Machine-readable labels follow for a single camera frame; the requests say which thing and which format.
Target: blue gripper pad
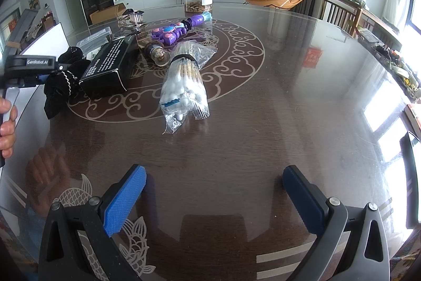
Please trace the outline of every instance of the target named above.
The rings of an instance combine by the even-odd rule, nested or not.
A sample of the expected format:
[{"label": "blue gripper pad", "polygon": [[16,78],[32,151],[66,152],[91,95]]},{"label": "blue gripper pad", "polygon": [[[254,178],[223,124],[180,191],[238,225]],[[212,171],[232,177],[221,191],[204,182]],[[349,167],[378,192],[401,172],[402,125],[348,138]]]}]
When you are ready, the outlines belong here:
[{"label": "blue gripper pad", "polygon": [[313,185],[307,182],[306,186],[291,166],[285,168],[282,174],[282,183],[307,230],[317,236],[323,234],[325,232],[325,212],[309,189]]},{"label": "blue gripper pad", "polygon": [[146,170],[138,165],[104,210],[104,229],[108,237],[120,232],[145,184]]}]

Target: door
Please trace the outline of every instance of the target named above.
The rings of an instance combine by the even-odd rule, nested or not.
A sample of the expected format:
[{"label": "door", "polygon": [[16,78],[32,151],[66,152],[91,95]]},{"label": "door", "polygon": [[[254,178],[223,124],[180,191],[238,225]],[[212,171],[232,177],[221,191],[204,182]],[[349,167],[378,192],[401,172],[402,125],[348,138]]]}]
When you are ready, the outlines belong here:
[{"label": "door", "polygon": [[70,20],[75,31],[87,28],[85,15],[80,0],[66,0],[67,10],[69,11]]}]

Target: plastic storage box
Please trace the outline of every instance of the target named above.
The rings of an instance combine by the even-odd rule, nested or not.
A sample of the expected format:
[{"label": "plastic storage box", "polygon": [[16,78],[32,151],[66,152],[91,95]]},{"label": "plastic storage box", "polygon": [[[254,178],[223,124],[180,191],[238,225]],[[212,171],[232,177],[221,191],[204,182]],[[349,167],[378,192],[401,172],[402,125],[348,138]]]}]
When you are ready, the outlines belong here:
[{"label": "plastic storage box", "polygon": [[106,27],[79,41],[76,46],[82,50],[84,57],[91,60],[95,57],[93,55],[96,50],[99,51],[104,44],[111,42],[113,39],[111,28]]}]

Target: round dining table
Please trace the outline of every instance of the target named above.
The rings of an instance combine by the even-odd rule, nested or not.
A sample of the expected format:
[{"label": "round dining table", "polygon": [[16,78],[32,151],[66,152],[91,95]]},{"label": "round dining table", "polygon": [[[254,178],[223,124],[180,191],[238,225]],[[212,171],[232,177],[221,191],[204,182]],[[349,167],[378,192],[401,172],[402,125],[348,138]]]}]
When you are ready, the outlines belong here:
[{"label": "round dining table", "polygon": [[[102,196],[133,164],[147,182],[112,239],[142,280],[286,280],[310,249],[310,234],[282,187],[296,165],[326,197],[377,204],[389,256],[409,235],[399,140],[407,97],[375,57],[332,24],[294,12],[213,5],[189,40],[218,51],[201,70],[210,117],[188,117],[174,134],[159,96],[167,68],[139,55],[128,90],[91,100],[80,93],[48,120],[39,86],[16,127],[15,153],[0,182],[0,207],[35,261],[54,201]],[[147,29],[188,16],[149,9]],[[110,26],[69,37],[69,44]],[[95,275],[106,280],[79,232]],[[348,235],[326,270],[332,275]]]}]

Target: red decoration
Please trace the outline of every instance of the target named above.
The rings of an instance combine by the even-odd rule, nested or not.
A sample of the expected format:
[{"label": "red decoration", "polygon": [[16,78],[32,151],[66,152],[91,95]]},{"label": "red decoration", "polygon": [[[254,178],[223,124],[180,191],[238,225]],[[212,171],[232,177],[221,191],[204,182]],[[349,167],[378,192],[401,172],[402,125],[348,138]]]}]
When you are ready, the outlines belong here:
[{"label": "red decoration", "polygon": [[12,20],[12,21],[9,22],[9,30],[10,30],[10,32],[13,31],[13,29],[16,27],[16,24],[18,24],[17,19],[14,19],[14,20]]},{"label": "red decoration", "polygon": [[307,50],[307,55],[303,61],[303,67],[306,68],[316,68],[317,63],[319,62],[320,56],[322,55],[321,49],[310,47]]}]

